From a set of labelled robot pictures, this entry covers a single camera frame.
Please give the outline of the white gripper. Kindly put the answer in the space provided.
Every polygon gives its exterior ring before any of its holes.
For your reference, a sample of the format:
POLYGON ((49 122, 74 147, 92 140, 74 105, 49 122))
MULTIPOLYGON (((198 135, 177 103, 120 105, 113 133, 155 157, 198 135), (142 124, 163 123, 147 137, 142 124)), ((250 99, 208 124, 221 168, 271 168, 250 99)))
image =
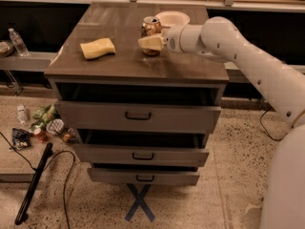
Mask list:
POLYGON ((164 41, 170 52, 182 52, 180 46, 180 37, 184 30, 184 26, 173 26, 163 30, 161 33, 142 37, 138 40, 138 45, 143 50, 161 51, 164 41))

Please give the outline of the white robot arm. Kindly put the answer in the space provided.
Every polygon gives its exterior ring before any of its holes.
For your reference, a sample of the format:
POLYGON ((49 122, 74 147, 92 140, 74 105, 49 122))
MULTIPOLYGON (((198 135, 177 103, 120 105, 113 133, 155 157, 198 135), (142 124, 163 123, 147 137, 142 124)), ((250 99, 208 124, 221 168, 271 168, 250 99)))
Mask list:
POLYGON ((305 75, 250 43, 224 17, 173 26, 138 40, 143 49, 232 62, 292 130, 270 164, 260 229, 305 229, 305 75))

